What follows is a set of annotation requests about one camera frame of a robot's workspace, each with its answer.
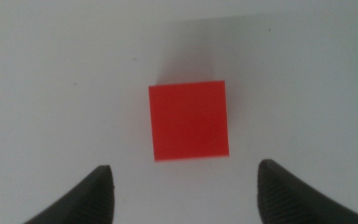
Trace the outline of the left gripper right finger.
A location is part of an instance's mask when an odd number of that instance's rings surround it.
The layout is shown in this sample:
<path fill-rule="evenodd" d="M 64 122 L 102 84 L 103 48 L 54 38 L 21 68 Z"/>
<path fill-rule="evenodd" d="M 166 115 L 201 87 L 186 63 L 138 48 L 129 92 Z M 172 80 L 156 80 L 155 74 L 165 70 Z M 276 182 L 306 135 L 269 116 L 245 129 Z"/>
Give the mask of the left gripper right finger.
<path fill-rule="evenodd" d="M 257 205 L 263 223 L 358 224 L 358 213 L 333 201 L 272 159 L 260 162 Z"/>

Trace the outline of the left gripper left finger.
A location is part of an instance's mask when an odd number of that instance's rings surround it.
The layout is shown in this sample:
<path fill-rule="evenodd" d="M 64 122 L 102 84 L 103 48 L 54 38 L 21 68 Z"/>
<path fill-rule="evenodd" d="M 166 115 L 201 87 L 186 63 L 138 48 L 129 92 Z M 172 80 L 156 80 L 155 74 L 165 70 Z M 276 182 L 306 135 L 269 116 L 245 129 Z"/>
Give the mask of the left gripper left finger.
<path fill-rule="evenodd" d="M 101 165 L 27 223 L 112 224 L 114 204 L 114 181 L 111 167 Z"/>

